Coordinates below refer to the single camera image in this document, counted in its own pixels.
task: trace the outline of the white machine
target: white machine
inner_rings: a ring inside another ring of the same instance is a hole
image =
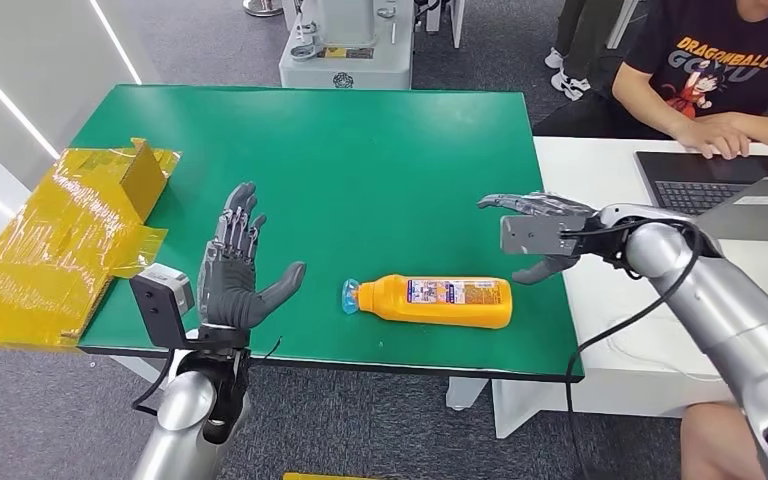
[[[414,0],[298,0],[281,86],[407,90]]]

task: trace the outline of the person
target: person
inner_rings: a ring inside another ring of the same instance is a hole
[[[572,101],[590,90],[591,64],[602,50],[622,9],[622,0],[566,0],[558,17],[555,46],[544,63],[558,70],[552,87]]]
[[[691,405],[681,421],[682,480],[764,480],[743,414],[731,405]]]
[[[534,135],[675,139],[706,158],[768,145],[768,0],[660,0],[610,90],[590,90]]]

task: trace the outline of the black cable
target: black cable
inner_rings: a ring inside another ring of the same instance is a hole
[[[163,368],[160,369],[160,374],[157,376],[157,380],[154,381],[154,383],[151,384],[151,386],[148,387],[148,389],[143,392],[142,395],[137,397],[136,400],[131,402],[131,408],[138,411],[147,413],[149,415],[157,416],[157,410],[146,407],[145,405],[142,405],[148,397],[150,397],[155,391],[157,391],[158,388],[160,388],[160,384],[163,383],[163,380],[166,379],[166,376],[169,375],[169,368],[172,367],[172,359],[175,357],[175,350],[169,349],[169,353],[166,355],[166,363],[163,364]]]
[[[439,7],[441,1],[442,0],[437,0],[436,2],[434,2],[434,5],[426,5],[425,8],[420,8],[419,10],[417,10],[416,16],[413,17],[414,23],[419,21],[419,17],[421,17],[423,13],[429,10],[434,10],[435,8]]]
[[[693,266],[696,264],[696,261],[699,260],[699,256],[702,254],[702,247],[704,242],[702,239],[702,233],[699,231],[699,228],[695,224],[684,221],[684,220],[672,220],[672,219],[646,219],[638,222],[627,223],[625,225],[618,225],[615,227],[606,228],[603,230],[595,230],[592,232],[575,232],[575,233],[568,233],[565,235],[567,238],[604,235],[608,233],[616,233],[623,230],[629,230],[632,228],[639,227],[641,225],[645,225],[647,223],[662,223],[670,226],[678,225],[692,231],[693,232],[692,254],[690,256],[690,260],[688,260],[687,262],[687,265],[684,267],[684,270],[682,270],[681,274],[678,276],[678,278],[676,278],[676,281],[673,282],[673,284],[670,285],[670,288],[668,288],[663,294],[661,294],[654,302],[649,304],[649,306],[647,306],[643,310],[632,315],[628,320],[624,320],[614,325],[613,327],[608,328],[602,333],[596,335],[595,337],[587,340],[586,342],[582,343],[581,345],[578,346],[578,348],[576,348],[575,352],[570,356],[569,363],[567,363],[567,370],[564,375],[564,385],[566,387],[566,397],[567,397],[567,420],[569,422],[570,435],[572,437],[572,445],[573,445],[573,448],[575,449],[576,457],[578,457],[578,463],[579,465],[581,465],[581,472],[582,474],[584,474],[584,478],[586,480],[590,480],[590,476],[587,473],[587,467],[585,467],[584,465],[584,456],[582,455],[581,447],[578,444],[578,436],[576,435],[576,424],[575,424],[575,416],[574,416],[575,411],[573,410],[573,406],[572,406],[572,370],[573,368],[575,368],[575,363],[578,361],[579,358],[581,358],[581,352],[583,352],[586,348],[634,324],[641,318],[652,313],[653,310],[661,306],[664,302],[669,300],[670,297],[672,297],[673,294],[675,294],[675,292],[678,291],[679,287],[681,287],[681,285],[687,279],[688,275],[690,275],[690,272],[693,269]]]
[[[271,357],[273,353],[275,353],[275,350],[278,350],[278,346],[281,345],[281,339],[284,338],[283,336],[278,337],[278,341],[275,342],[275,346],[272,347],[272,350],[269,351],[266,355],[263,356],[263,358],[260,359],[260,363],[263,363],[266,361],[267,358]]]

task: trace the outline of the metal stand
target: metal stand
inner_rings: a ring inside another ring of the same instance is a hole
[[[243,10],[253,17],[274,17],[284,13],[275,0],[243,0]]]

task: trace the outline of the green tabletop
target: green tabletop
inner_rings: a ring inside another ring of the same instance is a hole
[[[542,187],[521,94],[117,86],[72,146],[119,147],[131,137],[182,152],[147,222],[169,229],[158,262],[194,284],[225,198],[243,181],[257,183],[256,211],[269,217],[259,286],[290,262],[307,262],[299,292],[254,330],[255,355],[280,337],[275,361],[563,375],[576,337],[561,276],[514,285],[513,318],[501,330],[389,322],[340,308],[349,277],[510,278],[534,262],[499,249],[502,211],[475,207],[485,194]],[[127,281],[114,282],[80,346],[156,350]]]

